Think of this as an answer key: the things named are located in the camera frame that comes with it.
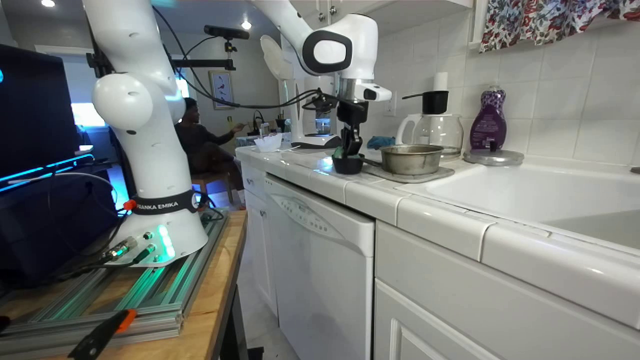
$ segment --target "dishwasher control panel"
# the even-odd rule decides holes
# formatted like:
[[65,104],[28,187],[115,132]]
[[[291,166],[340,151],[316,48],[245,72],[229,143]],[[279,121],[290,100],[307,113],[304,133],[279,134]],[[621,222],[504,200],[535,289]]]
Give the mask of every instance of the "dishwasher control panel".
[[342,235],[331,224],[311,210],[304,202],[280,195],[272,195],[271,197],[287,216],[306,229],[330,238],[342,239]]

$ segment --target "purple soap bottle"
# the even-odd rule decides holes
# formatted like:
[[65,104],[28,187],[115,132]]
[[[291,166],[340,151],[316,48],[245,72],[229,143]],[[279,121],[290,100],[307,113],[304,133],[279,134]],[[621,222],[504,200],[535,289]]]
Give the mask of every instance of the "purple soap bottle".
[[491,142],[495,142],[498,149],[504,145],[507,137],[507,122],[504,120],[502,105],[507,97],[506,92],[498,84],[480,97],[481,109],[471,126],[471,149],[487,149]]

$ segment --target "electrical outlet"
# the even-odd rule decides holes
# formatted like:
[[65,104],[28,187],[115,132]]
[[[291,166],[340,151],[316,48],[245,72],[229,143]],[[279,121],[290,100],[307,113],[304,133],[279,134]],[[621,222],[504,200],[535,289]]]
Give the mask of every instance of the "electrical outlet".
[[397,96],[398,96],[398,92],[394,91],[391,99],[385,101],[385,111],[384,111],[385,116],[396,115]]

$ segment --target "monitor screen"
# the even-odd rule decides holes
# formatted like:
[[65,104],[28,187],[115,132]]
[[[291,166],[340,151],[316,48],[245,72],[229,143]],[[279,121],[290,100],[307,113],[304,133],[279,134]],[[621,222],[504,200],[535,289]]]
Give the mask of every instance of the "monitor screen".
[[0,178],[74,157],[78,135],[62,60],[0,45]]

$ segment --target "chair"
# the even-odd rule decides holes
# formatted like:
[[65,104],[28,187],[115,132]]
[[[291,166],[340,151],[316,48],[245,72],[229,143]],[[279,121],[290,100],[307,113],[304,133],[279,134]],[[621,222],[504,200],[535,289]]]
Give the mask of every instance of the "chair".
[[200,187],[200,191],[204,194],[207,194],[207,184],[211,184],[214,181],[222,180],[225,182],[225,187],[227,188],[227,196],[229,197],[229,203],[234,203],[234,197],[231,194],[231,182],[229,181],[229,174],[220,173],[214,174],[212,172],[206,172],[204,174],[196,174],[191,175],[191,184],[198,185]]

